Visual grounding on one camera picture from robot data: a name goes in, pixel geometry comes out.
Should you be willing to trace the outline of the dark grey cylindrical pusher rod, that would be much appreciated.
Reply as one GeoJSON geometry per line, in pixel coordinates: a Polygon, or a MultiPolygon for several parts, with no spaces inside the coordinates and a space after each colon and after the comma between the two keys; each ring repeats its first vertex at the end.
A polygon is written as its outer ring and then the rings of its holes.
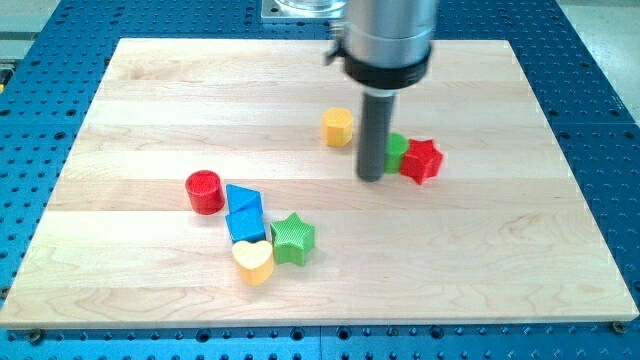
{"type": "Polygon", "coordinates": [[[394,92],[363,93],[356,172],[364,181],[378,181],[384,173],[394,103],[394,92]]]}

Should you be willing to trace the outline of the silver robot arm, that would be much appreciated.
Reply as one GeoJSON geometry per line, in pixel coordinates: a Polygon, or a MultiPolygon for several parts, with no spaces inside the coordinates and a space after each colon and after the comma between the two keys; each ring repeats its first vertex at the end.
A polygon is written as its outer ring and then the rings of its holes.
{"type": "Polygon", "coordinates": [[[356,173],[364,181],[384,173],[396,94],[425,76],[437,18],[437,0],[348,0],[334,23],[325,63],[342,58],[362,86],[356,173]]]}

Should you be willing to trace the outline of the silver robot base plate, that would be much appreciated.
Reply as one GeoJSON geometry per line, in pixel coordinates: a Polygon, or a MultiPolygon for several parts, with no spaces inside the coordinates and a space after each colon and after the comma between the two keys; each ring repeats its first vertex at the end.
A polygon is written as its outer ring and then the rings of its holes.
{"type": "Polygon", "coordinates": [[[340,18],[346,0],[261,0],[263,20],[340,18]]]}

